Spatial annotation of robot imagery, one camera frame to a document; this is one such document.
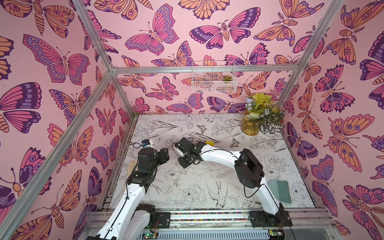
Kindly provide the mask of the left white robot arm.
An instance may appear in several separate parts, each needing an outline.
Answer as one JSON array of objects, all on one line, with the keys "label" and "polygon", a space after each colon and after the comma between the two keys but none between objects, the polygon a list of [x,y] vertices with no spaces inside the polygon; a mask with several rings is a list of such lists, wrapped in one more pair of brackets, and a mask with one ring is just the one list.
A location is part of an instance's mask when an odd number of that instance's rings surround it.
[{"label": "left white robot arm", "polygon": [[159,151],[146,147],[138,153],[137,166],[127,178],[125,192],[120,202],[104,226],[88,240],[136,240],[151,219],[156,216],[156,208],[142,204],[150,185],[153,183],[158,167],[170,160],[169,150]]}]

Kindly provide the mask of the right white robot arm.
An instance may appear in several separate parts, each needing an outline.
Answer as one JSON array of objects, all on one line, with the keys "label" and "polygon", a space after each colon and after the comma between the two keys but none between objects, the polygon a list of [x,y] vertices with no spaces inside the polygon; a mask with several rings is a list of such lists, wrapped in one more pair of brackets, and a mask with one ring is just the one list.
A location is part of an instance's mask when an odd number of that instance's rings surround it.
[{"label": "right white robot arm", "polygon": [[202,162],[218,163],[234,169],[244,189],[255,190],[254,196],[259,200],[264,211],[261,214],[261,227],[293,226],[289,213],[285,211],[282,203],[268,186],[263,165],[250,150],[230,151],[204,142],[194,144],[186,138],[173,144],[173,150],[184,169]]}]

